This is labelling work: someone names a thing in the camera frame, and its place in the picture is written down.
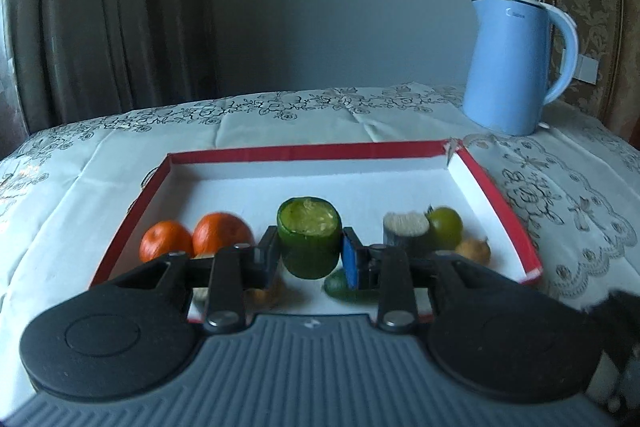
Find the red shallow cardboard tray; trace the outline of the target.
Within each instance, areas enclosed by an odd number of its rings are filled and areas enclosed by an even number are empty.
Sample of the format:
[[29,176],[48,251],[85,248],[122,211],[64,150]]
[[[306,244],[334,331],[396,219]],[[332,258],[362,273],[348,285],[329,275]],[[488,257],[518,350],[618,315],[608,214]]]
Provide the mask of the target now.
[[277,217],[296,231],[352,229],[363,245],[384,241],[383,219],[421,228],[447,207],[465,237],[486,242],[489,268],[535,283],[542,265],[518,217],[457,140],[292,145],[169,154],[152,170],[93,277],[103,283],[141,263],[144,234],[160,221],[189,231],[209,213],[240,218],[261,239]]

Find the brown kiwi fruit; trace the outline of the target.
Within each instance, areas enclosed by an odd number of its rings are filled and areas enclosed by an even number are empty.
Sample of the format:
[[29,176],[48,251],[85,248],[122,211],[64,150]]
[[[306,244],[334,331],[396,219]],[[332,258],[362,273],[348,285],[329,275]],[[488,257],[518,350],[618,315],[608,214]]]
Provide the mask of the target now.
[[244,303],[252,310],[272,309],[280,300],[285,283],[277,277],[266,289],[250,288],[244,293]]

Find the green cucumber cylinder piece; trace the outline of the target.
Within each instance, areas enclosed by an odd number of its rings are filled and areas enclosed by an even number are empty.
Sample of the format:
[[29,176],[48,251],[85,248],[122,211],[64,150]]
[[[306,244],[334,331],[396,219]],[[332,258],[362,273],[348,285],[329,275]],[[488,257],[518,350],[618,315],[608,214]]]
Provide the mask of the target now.
[[318,280],[334,270],[342,252],[342,220],[330,202],[292,197],[278,209],[277,228],[282,262],[294,277]]

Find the dark sugarcane piece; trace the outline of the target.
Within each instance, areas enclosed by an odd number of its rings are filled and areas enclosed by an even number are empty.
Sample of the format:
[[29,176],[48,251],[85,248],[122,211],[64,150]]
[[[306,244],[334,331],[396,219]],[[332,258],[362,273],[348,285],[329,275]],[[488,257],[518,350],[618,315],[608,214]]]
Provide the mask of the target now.
[[388,212],[383,217],[383,243],[402,249],[409,257],[424,257],[430,251],[430,231],[424,212]]

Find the tan longan fruit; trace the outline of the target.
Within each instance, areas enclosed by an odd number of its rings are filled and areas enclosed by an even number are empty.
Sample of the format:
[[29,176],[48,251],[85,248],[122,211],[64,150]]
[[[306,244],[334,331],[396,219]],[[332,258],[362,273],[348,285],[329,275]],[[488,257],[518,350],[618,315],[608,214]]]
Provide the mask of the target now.
[[463,239],[454,251],[479,265],[490,263],[491,250],[487,239]]

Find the green tomato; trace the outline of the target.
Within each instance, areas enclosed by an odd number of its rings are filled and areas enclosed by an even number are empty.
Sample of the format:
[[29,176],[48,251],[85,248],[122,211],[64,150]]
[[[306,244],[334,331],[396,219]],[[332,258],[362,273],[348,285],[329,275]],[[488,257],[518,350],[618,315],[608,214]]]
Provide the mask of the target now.
[[453,251],[462,241],[463,222],[449,207],[431,208],[426,213],[430,224],[430,242],[434,251]]

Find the brown patterned curtain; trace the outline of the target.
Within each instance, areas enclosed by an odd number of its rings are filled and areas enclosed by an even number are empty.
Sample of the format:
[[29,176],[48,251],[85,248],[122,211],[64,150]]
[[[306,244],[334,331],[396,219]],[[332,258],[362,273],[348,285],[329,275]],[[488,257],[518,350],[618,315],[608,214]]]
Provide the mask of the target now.
[[217,93],[210,0],[1,0],[1,62],[28,132]]

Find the white embroidered tablecloth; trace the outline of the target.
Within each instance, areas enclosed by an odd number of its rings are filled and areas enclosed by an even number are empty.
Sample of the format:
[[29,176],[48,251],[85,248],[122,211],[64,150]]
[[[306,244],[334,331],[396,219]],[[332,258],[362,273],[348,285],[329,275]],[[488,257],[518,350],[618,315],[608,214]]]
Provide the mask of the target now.
[[562,102],[529,136],[466,118],[462,93],[420,83],[238,95],[66,124],[1,163],[1,413],[32,396],[18,343],[44,309],[83,291],[144,178],[170,153],[459,138],[512,206],[545,293],[576,308],[639,287],[639,154]]

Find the white wall switch panel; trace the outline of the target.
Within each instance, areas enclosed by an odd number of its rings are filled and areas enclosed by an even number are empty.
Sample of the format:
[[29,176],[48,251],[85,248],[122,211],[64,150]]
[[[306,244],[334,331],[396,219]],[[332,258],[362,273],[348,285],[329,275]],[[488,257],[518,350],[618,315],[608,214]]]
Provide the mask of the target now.
[[590,56],[579,54],[574,78],[593,86],[598,80],[599,61]]

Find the green avocado half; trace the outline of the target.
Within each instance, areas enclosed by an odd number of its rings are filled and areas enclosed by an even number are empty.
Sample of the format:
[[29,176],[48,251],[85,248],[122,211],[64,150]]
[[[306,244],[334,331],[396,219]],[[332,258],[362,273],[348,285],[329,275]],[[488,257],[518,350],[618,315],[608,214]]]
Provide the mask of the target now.
[[328,275],[323,282],[322,288],[329,297],[343,301],[343,303],[377,303],[378,291],[368,289],[352,289],[348,286],[345,271],[343,268],[337,269]]

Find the light blue electric kettle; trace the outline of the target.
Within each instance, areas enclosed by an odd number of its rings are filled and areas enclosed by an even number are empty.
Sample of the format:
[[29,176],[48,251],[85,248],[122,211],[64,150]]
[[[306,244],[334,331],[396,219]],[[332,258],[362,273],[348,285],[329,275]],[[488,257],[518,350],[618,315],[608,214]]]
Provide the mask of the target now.
[[462,110],[475,124],[529,135],[542,109],[570,85],[577,25],[556,6],[533,0],[472,0],[478,33]]

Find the orange mandarin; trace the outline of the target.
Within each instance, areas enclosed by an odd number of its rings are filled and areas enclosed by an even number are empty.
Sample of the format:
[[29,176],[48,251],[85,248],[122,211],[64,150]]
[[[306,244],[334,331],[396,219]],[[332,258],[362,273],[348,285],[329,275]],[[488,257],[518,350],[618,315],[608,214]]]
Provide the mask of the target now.
[[195,257],[216,255],[222,248],[239,243],[253,244],[254,235],[244,220],[228,212],[207,213],[192,234]]
[[178,221],[157,222],[142,236],[139,259],[145,263],[170,253],[185,253],[193,258],[192,234]]

